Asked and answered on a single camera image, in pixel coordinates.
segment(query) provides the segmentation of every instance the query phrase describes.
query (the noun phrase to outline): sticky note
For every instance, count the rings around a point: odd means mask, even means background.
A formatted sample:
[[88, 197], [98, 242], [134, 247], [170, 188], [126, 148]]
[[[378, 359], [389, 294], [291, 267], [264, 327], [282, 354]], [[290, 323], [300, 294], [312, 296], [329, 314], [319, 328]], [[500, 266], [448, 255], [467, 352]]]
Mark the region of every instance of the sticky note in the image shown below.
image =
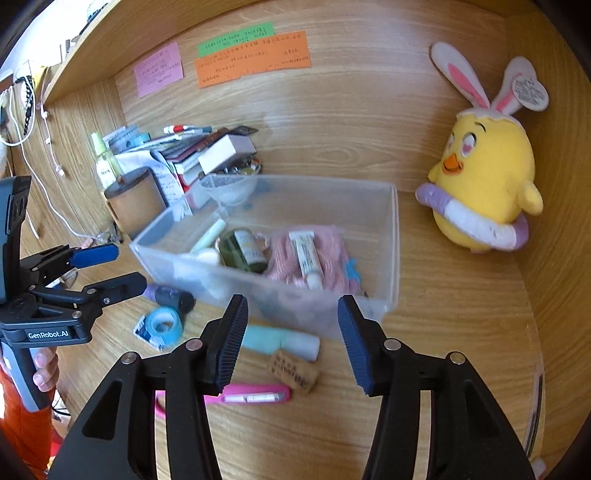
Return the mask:
[[275, 35], [275, 29], [271, 22], [236, 30], [235, 32], [220, 35], [219, 37], [199, 44], [199, 57], [211, 55], [212, 53], [232, 47], [233, 45], [238, 45], [239, 43], [256, 40], [257, 38], [270, 37], [272, 35]]
[[195, 61], [199, 88], [242, 75], [307, 67], [311, 67], [311, 61], [303, 31], [259, 38]]
[[178, 44], [172, 42], [142, 60], [134, 67], [134, 73], [140, 98], [180, 80], [183, 78], [183, 65]]

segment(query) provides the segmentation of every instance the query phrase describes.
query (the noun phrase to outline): orange sleeve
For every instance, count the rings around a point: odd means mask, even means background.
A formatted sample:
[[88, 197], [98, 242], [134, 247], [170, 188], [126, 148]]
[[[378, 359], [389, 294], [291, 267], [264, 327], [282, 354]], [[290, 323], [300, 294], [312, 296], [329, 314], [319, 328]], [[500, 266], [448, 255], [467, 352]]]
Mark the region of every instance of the orange sleeve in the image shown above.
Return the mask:
[[5, 403], [0, 428], [31, 472], [39, 480], [44, 480], [51, 448], [51, 409], [47, 407], [35, 413], [27, 411], [14, 384], [1, 368], [0, 383], [4, 388]]

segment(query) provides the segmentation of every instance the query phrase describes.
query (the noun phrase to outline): orange beak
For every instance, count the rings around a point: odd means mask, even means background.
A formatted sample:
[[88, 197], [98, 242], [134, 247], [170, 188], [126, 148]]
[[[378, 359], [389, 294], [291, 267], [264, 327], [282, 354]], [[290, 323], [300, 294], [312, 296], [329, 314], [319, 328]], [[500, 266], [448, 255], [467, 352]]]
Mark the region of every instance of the orange beak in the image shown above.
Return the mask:
[[449, 157], [443, 160], [441, 169], [445, 175], [458, 175], [462, 172], [464, 164], [457, 159], [457, 155], [452, 153]]

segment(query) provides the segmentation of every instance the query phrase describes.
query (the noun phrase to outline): blue gripper pad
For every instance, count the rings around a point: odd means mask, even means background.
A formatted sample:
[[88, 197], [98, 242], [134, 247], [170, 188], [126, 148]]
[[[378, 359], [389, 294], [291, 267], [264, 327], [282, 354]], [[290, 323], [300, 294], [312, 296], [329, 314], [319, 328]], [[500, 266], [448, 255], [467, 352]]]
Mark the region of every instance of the blue gripper pad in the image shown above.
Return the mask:
[[98, 247], [78, 250], [72, 255], [70, 265], [74, 268], [86, 268], [92, 265], [112, 262], [119, 256], [119, 248], [115, 244], [99, 245]]

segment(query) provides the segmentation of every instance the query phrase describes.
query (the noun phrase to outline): pink utility knife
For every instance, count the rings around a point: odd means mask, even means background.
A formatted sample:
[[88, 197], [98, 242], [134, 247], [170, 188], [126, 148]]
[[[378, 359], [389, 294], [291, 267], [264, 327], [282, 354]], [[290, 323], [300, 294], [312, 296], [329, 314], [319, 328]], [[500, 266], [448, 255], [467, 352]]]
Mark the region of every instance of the pink utility knife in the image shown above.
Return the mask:
[[[158, 401], [164, 397], [164, 390], [156, 391], [156, 415], [164, 418], [166, 411]], [[223, 389], [223, 393], [217, 397], [204, 395], [205, 405], [211, 403], [281, 403], [291, 398], [289, 387], [281, 384], [271, 385], [249, 385], [249, 384], [230, 384]]]

